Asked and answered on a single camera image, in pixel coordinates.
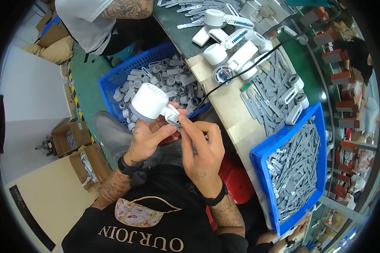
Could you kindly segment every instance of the green object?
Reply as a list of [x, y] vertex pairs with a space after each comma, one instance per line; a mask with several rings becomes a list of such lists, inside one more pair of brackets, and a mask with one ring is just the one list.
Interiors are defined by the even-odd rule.
[[[294, 25], [291, 21], [287, 21], [285, 23], [286, 26], [294, 28]], [[313, 53], [315, 55], [315, 58], [317, 59], [317, 62], [319, 64], [319, 67], [324, 75], [325, 83], [331, 87], [331, 91], [329, 91], [331, 105], [335, 104], [335, 101], [339, 101], [339, 94], [338, 94], [338, 86], [332, 85], [331, 83], [331, 74], [332, 69], [329, 64], [325, 64], [322, 60], [322, 54], [323, 49], [322, 47], [317, 47], [314, 43], [314, 33], [309, 32], [306, 33], [307, 37], [309, 38], [309, 44], [313, 50]], [[278, 36], [278, 40], [280, 42], [284, 42], [290, 38], [289, 35], [282, 32]], [[307, 95], [307, 98], [309, 100], [310, 104], [316, 104], [320, 102], [322, 104], [322, 109], [324, 111], [324, 118], [325, 118], [325, 126], [326, 129], [331, 129], [331, 119], [330, 117], [337, 117], [341, 118], [342, 113], [337, 112], [329, 112], [328, 109], [328, 103], [327, 98], [325, 96], [325, 90], [322, 85], [322, 81], [320, 78], [320, 75], [318, 73], [317, 68], [315, 67], [314, 60], [311, 57], [311, 54], [308, 51], [308, 48], [306, 46], [301, 45], [297, 40], [292, 40], [288, 43], [285, 43], [283, 45], [284, 50], [286, 51], [291, 63], [293, 64], [293, 67], [298, 73], [298, 75], [301, 77], [301, 79], [304, 80], [304, 93]], [[337, 141], [342, 140], [344, 136], [344, 132], [342, 128], [335, 127], [335, 139]]]
[[[79, 101], [81, 112], [87, 123], [94, 140], [97, 139], [97, 133], [94, 129], [93, 115], [101, 110], [107, 111], [98, 86], [98, 79], [111, 70], [110, 66], [101, 59], [101, 56], [89, 54], [87, 62], [84, 63], [86, 52], [78, 43], [73, 43], [73, 57], [71, 58], [72, 77], [75, 81], [76, 96]], [[110, 166], [115, 169], [116, 164], [104, 149], [104, 154]]]
[[113, 60], [115, 62], [112, 62], [112, 66], [113, 66], [113, 68], [115, 68], [117, 65], [120, 65], [121, 63], [128, 60], [129, 58], [132, 58], [135, 56], [136, 44], [137, 44], [137, 42], [135, 41], [135, 42], [131, 43], [130, 45], [128, 45], [126, 48], [122, 49], [120, 52], [115, 53], [113, 55], [104, 56], [104, 57], [107, 57], [109, 59], [111, 57], [113, 57]]
[[[333, 17], [335, 16], [336, 14], [338, 14], [338, 10], [336, 8], [324, 8], [325, 11], [328, 13], [328, 16], [329, 17]], [[337, 16], [334, 20], [332, 20], [333, 22], [336, 22], [336, 23], [340, 23], [341, 21], [343, 21], [345, 23], [345, 25], [350, 28], [353, 24], [353, 17], [352, 15], [349, 13], [348, 10], [345, 10], [344, 8], [341, 8], [341, 13], [339, 14], [339, 16]]]
[[[159, 7], [156, 5], [157, 1], [153, 3], [153, 16], [161, 24], [161, 26], [167, 32], [169, 38], [173, 41], [179, 53], [186, 59], [203, 53], [204, 50], [210, 45], [216, 43], [213, 39], [207, 41], [203, 47], [199, 47], [192, 42], [192, 39], [196, 33], [200, 31], [202, 26], [195, 26], [183, 29], [177, 29], [178, 25], [191, 23], [192, 20], [189, 17], [185, 17], [184, 13], [177, 13], [179, 6], [173, 6], [171, 8]], [[226, 26], [223, 28], [224, 32], [231, 34], [235, 31], [234, 26]]]
[[245, 85], [241, 88], [241, 92], [244, 92], [249, 86], [250, 86], [250, 83], [245, 84]]

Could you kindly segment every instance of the cardboard box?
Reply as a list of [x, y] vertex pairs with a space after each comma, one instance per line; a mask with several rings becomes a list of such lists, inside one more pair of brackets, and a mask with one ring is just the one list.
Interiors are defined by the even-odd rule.
[[318, 21], [318, 20], [325, 20], [325, 9], [324, 7], [316, 8], [309, 13], [305, 14], [303, 17], [301, 17], [300, 22], [304, 26], [309, 26], [310, 24]]
[[37, 45], [47, 48], [58, 40], [65, 38], [69, 35], [62, 21], [59, 25], [53, 23], [51, 27], [46, 31], [46, 33], [41, 37], [42, 31], [47, 23], [49, 23], [53, 18], [57, 16], [56, 13], [47, 12], [41, 20], [38, 22], [36, 28], [39, 31], [38, 38], [41, 38]]
[[51, 4], [49, 5], [49, 9], [51, 11], [55, 11], [55, 0], [51, 0]]
[[60, 67], [61, 67], [62, 76], [68, 77], [68, 69], [63, 65], [60, 65]]
[[358, 120], [356, 118], [339, 119], [338, 120], [338, 127], [340, 127], [340, 128], [359, 128], [360, 127], [360, 120]]
[[71, 115], [73, 115], [73, 111], [75, 110], [75, 104], [73, 104], [73, 98], [71, 94], [71, 90], [69, 89], [69, 84], [64, 84], [65, 88], [65, 94], [66, 94], [66, 99], [68, 101], [68, 106], [69, 110], [71, 111]]
[[351, 141], [357, 141], [357, 139], [359, 139], [359, 137], [362, 136], [363, 133], [364, 133], [364, 131], [355, 131], [355, 130], [352, 130], [350, 132], [350, 140]]
[[344, 71], [337, 74], [331, 75], [331, 82], [333, 85], [340, 85], [340, 84], [349, 84], [349, 83], [355, 83], [356, 80], [354, 77], [350, 75], [349, 71]]
[[356, 80], [355, 83], [344, 84], [340, 94], [342, 100], [353, 100], [358, 106], [360, 106], [362, 98], [361, 83]]
[[337, 32], [333, 30], [328, 30], [326, 32], [323, 32], [315, 36], [314, 42], [318, 47], [321, 47], [322, 45], [328, 44], [330, 42], [333, 42], [339, 39], [340, 39], [340, 36]]
[[309, 250], [304, 246], [301, 246], [301, 248], [299, 248], [296, 253], [309, 253]]
[[[94, 174], [96, 174], [98, 183], [100, 185], [103, 184], [103, 182], [105, 182], [109, 178], [113, 171], [111, 170], [110, 165], [108, 165], [106, 157], [104, 156], [100, 144], [98, 143], [95, 143], [87, 147], [81, 146], [78, 151], [73, 152], [69, 156], [71, 165], [75, 170], [80, 182], [83, 184], [86, 181], [88, 175], [88, 172], [82, 164], [82, 160], [80, 157], [80, 154], [83, 151], [86, 152], [87, 158], [94, 171]], [[95, 183], [92, 180], [90, 180], [85, 186], [83, 186], [83, 188], [87, 190], [93, 185], [95, 185]]]
[[[334, 230], [339, 231], [340, 228], [345, 224], [346, 220], [347, 219], [343, 215], [339, 213], [334, 213], [332, 217], [331, 227], [333, 227]], [[327, 227], [325, 229], [325, 233], [319, 237], [318, 242], [324, 243], [325, 240], [333, 239], [335, 236], [336, 233]]]
[[327, 53], [322, 54], [322, 59], [325, 64], [334, 63], [334, 62], [342, 62], [348, 60], [348, 54], [346, 52], [342, 52], [341, 49], [332, 50]]
[[347, 113], [358, 113], [359, 108], [357, 107], [355, 101], [338, 101], [335, 103], [335, 109], [337, 112], [347, 112]]
[[[72, 149], [66, 139], [66, 132], [71, 129], [72, 136], [75, 139], [76, 148]], [[91, 144], [91, 136], [86, 122], [69, 122], [61, 125], [52, 131], [53, 143], [55, 145], [58, 157], [70, 155], [82, 145]]]
[[54, 127], [52, 129], [52, 131], [54, 131], [55, 129], [63, 126], [64, 124], [66, 123], [69, 123], [69, 122], [75, 122], [77, 119], [76, 118], [65, 118], [65, 119], [62, 119], [61, 122], [59, 122], [59, 124], [56, 125], [56, 127]]
[[353, 69], [353, 75], [355, 75], [356, 80], [358, 80], [361, 83], [364, 83], [364, 79], [362, 77], [362, 74], [355, 68]]

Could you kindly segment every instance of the white wall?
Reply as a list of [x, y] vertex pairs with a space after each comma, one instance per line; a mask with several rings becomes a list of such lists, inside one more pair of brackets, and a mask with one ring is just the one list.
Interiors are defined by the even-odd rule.
[[[45, 11], [48, 12], [49, 5], [44, 4], [40, 0], [37, 0], [36, 3]], [[14, 35], [11, 44], [22, 48], [27, 44], [32, 44], [36, 41], [38, 37], [38, 30], [36, 25], [44, 16], [44, 13], [38, 9], [35, 5], [32, 6], [31, 10], [27, 13], [27, 16], [24, 18], [23, 22], [20, 24], [17, 32]]]
[[63, 238], [98, 195], [98, 185], [87, 191], [82, 187], [69, 157], [58, 159], [13, 182], [36, 222], [56, 244], [52, 252], [57, 252]]
[[71, 113], [58, 65], [12, 45], [3, 65], [5, 139], [0, 165], [5, 182], [10, 182], [56, 159], [35, 147]]

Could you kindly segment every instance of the gray pants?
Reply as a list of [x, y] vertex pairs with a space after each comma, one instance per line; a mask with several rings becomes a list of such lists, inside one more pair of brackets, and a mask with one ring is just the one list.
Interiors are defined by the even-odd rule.
[[[117, 163], [118, 159], [128, 151], [132, 132], [107, 112], [96, 113], [93, 116], [93, 122], [102, 148], [105, 148], [112, 160]], [[183, 167], [181, 145], [182, 141], [179, 140], [164, 147], [158, 146], [155, 153], [145, 160], [143, 167], [158, 164], [173, 164]]]

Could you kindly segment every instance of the blue plastic tray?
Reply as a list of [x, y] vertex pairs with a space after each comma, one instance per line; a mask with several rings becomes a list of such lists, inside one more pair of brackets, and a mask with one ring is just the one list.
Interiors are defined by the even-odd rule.
[[[277, 214], [277, 203], [274, 196], [272, 181], [269, 174], [269, 169], [267, 168], [266, 159], [269, 155], [276, 152], [283, 144], [289, 141], [294, 134], [300, 130], [307, 120], [315, 115], [314, 124], [317, 128], [321, 146], [319, 146], [319, 154], [317, 160], [317, 182], [316, 190], [313, 195], [309, 198], [307, 203], [292, 217], [290, 217], [282, 225], [279, 225], [279, 218]], [[325, 181], [327, 174], [327, 141], [325, 138], [325, 121], [324, 113], [322, 111], [322, 106], [320, 103], [316, 105], [309, 106], [307, 109], [303, 110], [300, 117], [297, 119], [297, 123], [293, 126], [286, 125], [278, 133], [271, 135], [264, 142], [259, 144], [257, 147], [252, 149], [250, 152], [250, 158], [255, 167], [256, 174], [258, 176], [259, 182], [261, 184], [264, 194], [267, 196], [269, 205], [271, 206], [271, 213], [269, 218], [273, 228], [276, 229], [278, 237], [284, 235], [289, 231], [299, 220], [301, 220], [305, 215], [305, 210], [310, 210], [314, 204], [319, 200], [321, 195], [324, 193]]]
[[[141, 69], [141, 67], [148, 68], [150, 62], [160, 61], [163, 58], [171, 58], [174, 54], [177, 54], [177, 51], [173, 43], [164, 43], [128, 59], [100, 78], [98, 85], [109, 114], [117, 118], [122, 124], [127, 125], [121, 110], [118, 108], [118, 103], [113, 99], [115, 89], [117, 86], [122, 87], [124, 85], [132, 69]], [[203, 112], [210, 106], [210, 103], [204, 105], [198, 109], [194, 115]]]

